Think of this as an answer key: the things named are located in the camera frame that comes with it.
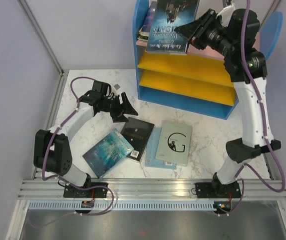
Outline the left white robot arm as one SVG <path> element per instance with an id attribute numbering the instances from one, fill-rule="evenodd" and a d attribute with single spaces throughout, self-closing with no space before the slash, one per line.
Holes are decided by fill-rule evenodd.
<path id="1" fill-rule="evenodd" d="M 100 112 L 109 113 L 115 123 L 127 122 L 126 115 L 138 115 L 125 92 L 119 95 L 115 87 L 94 80 L 89 91 L 76 97 L 76 107 L 65 120 L 35 134 L 33 164 L 42 170 L 43 181 L 49 179 L 45 176 L 49 172 L 53 178 L 74 187 L 81 197 L 92 193 L 90 176 L 73 163 L 70 141 L 85 123 Z"/>

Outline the dark Wuthering Heights book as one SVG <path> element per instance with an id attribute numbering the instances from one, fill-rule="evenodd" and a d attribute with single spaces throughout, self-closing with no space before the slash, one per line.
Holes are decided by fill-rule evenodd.
<path id="1" fill-rule="evenodd" d="M 193 22 L 198 5 L 198 0 L 157 1 L 146 52 L 186 55 L 189 44 L 175 28 Z"/>

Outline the yellow paperback book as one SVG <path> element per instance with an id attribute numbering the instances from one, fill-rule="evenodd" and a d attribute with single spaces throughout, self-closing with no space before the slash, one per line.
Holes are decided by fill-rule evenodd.
<path id="1" fill-rule="evenodd" d="M 142 36 L 145 35 L 145 32 L 144 32 L 143 30 L 144 30 L 144 26 L 142 26 L 141 29 L 140 29 L 139 32 L 138 32 L 138 33 L 139 33 L 140 35 L 142 35 Z"/>

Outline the purple Robinson Crusoe book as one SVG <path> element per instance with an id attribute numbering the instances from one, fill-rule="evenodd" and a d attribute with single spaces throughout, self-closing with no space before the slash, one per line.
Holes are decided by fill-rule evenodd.
<path id="1" fill-rule="evenodd" d="M 143 31 L 145 33 L 150 33 L 151 25 L 152 25 L 153 18 L 154 18 L 154 15 L 155 15 L 156 6 L 157 6 L 157 2 L 156 1 L 152 1 L 150 6 L 149 6 L 147 15 L 146 15 L 144 23 L 143 23 L 143 26 L 144 26 L 144 30 Z"/>

